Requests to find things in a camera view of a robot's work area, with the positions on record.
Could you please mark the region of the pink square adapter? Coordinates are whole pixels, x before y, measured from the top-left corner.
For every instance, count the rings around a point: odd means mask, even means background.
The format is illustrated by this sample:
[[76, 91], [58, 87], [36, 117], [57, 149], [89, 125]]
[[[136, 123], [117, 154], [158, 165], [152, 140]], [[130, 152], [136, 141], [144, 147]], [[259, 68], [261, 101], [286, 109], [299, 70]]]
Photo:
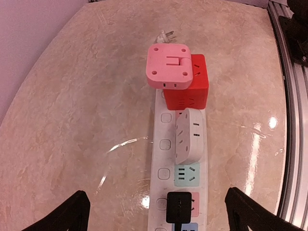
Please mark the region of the pink square adapter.
[[193, 81], [191, 51], [185, 44], [156, 43], [146, 60], [148, 84], [155, 89], [185, 90]]

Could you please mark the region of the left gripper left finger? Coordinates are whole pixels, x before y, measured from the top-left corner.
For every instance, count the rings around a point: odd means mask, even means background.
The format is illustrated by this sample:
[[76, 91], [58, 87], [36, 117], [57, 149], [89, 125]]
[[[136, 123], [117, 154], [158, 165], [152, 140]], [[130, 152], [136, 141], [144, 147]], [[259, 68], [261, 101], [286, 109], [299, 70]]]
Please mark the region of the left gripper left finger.
[[51, 213], [24, 231], [87, 231], [90, 201], [85, 191], [76, 191]]

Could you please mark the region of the red cube socket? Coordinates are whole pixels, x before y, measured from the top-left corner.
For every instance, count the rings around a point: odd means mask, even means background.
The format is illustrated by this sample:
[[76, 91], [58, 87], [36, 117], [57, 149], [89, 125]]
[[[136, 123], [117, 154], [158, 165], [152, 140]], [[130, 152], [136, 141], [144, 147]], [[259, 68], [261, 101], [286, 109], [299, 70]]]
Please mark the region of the red cube socket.
[[192, 71], [193, 80], [187, 89], [163, 91], [168, 110], [205, 109], [209, 92], [209, 80], [203, 54], [192, 55]]

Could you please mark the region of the white power strip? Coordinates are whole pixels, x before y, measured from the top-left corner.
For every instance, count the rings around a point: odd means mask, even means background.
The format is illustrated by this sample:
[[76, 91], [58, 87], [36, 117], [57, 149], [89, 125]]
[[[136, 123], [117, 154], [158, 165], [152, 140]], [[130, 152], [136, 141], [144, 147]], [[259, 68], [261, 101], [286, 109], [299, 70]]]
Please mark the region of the white power strip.
[[154, 144], [152, 152], [149, 231], [172, 231], [174, 224], [166, 222], [167, 194], [190, 192], [192, 194], [192, 218], [183, 224], [184, 231], [205, 231], [207, 223], [208, 161], [205, 110], [200, 110], [196, 127], [202, 132], [196, 138], [203, 139], [204, 154], [191, 165], [176, 165], [176, 120], [188, 118], [184, 111], [170, 111], [162, 90], [156, 90], [154, 112]]

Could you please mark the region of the white oval adapter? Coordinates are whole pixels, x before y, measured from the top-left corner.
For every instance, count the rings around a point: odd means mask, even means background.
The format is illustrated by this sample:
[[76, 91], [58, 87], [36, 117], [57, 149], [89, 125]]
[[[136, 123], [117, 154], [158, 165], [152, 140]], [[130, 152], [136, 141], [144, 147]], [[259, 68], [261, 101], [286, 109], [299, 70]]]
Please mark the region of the white oval adapter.
[[201, 110], [186, 108], [176, 121], [175, 164], [190, 165], [204, 155], [204, 116]]

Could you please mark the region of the black charger plug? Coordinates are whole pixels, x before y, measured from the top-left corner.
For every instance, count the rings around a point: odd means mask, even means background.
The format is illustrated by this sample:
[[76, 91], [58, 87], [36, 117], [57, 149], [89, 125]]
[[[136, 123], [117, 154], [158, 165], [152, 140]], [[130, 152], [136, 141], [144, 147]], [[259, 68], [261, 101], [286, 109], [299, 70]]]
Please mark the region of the black charger plug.
[[166, 222], [180, 231], [183, 224], [191, 222], [192, 194], [190, 192], [168, 192]]

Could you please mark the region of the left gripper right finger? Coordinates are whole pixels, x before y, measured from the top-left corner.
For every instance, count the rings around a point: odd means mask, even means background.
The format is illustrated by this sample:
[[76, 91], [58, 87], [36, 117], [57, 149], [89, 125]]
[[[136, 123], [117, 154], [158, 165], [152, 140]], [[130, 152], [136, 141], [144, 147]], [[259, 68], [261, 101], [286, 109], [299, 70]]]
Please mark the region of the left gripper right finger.
[[237, 187], [228, 189], [225, 204], [231, 231], [301, 230], [301, 228], [266, 210]]

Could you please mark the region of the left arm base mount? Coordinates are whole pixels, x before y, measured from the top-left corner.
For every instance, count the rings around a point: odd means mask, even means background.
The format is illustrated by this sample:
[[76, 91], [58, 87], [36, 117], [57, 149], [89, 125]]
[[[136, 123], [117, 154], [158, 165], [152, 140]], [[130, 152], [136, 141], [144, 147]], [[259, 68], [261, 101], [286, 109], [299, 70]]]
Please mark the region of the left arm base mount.
[[303, 66], [308, 65], [308, 1], [287, 0], [293, 12], [291, 18], [280, 16], [279, 20], [287, 41], [291, 59]]

